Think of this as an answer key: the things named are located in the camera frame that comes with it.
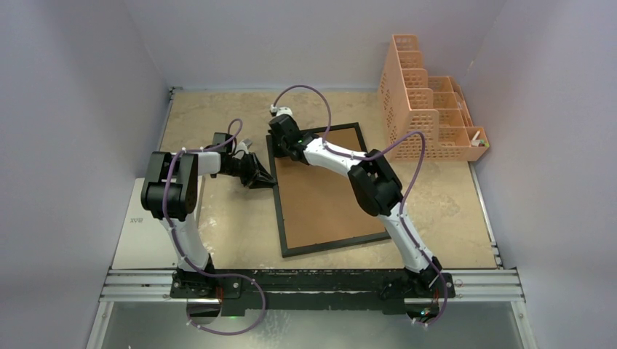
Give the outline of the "black picture frame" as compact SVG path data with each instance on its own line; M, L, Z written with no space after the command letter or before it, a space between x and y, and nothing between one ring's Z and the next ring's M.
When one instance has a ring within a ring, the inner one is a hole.
M367 146L365 140L362 135L362 131L360 129L360 125L358 122L349 123L349 124L340 124L333 127L333 131L338 132L338 130L344 129L353 129L355 133L355 138L357 139L356 143L358 143L358 147L361 151L366 152ZM276 175L276 165L274 163L274 144L272 140L272 136L268 131L266 135L266 144L268 148L268 159L270 161L270 171L275 180L277 180ZM311 254L317 252L324 252L332 249L340 249L344 247L357 246L360 244L373 243L377 241L384 241L389 239L389 235L387 232L380 233L371 233L363 236L349 237L349 238L340 238L334 241L328 241L320 244L312 244L305 245L299 247L289 247L287 245L287 236L284 229L284 215L282 211L282 204L280 200L279 186L275 185L273 187L273 195L274 195L274 209L276 212L276 221L279 233L279 244L281 248L281 255L283 258L290 258L300 256L302 254Z

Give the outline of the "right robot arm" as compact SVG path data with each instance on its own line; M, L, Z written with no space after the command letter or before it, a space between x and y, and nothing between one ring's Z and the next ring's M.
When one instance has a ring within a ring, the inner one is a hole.
M408 193L402 192L402 184L383 152L351 151L302 132L288 112L274 113L268 125L273 143L283 156L348 178L360 208L381 221L398 249L414 294L427 295L437 281L447 286L439 260L413 226L405 203Z

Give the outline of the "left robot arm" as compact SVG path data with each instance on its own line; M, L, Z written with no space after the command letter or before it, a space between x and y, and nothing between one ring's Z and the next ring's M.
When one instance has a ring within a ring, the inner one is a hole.
M155 151L148 161L140 195L142 208L168 232L178 258L176 275L190 276L188 287L198 297L209 297L217 287L212 259L195 217L198 179L227 175L249 189L274 187L276 180L249 147L248 140L237 143L235 136L216 132L212 143L195 153Z

